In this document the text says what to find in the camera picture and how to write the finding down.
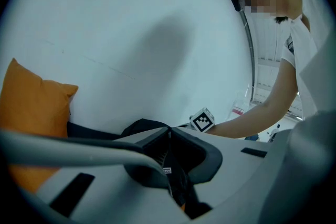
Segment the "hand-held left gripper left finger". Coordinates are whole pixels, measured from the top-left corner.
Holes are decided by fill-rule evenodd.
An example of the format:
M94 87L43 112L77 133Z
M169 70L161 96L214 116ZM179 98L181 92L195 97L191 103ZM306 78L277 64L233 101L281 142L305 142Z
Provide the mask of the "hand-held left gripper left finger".
M187 223L171 197L166 175L152 158L110 142L98 145L68 139L1 131L1 150L11 165L57 167L37 195L26 193L54 223ZM66 218L50 207L59 191L79 173L93 182Z

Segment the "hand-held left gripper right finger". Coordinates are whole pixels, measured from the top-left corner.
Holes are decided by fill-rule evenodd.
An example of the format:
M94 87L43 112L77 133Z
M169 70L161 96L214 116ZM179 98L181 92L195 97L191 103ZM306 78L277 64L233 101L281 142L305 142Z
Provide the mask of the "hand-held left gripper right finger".
M335 112L318 113L273 143L235 140L178 127L220 150L214 177L194 185L210 210L191 219L172 212L171 223L312 223L334 194Z

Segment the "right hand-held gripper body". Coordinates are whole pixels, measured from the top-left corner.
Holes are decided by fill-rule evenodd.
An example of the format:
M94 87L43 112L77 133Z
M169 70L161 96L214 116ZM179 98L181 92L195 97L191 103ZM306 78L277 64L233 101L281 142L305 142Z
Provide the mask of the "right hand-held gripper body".
M215 118L209 109L204 107L191 116L190 124L196 131L205 133L215 125Z

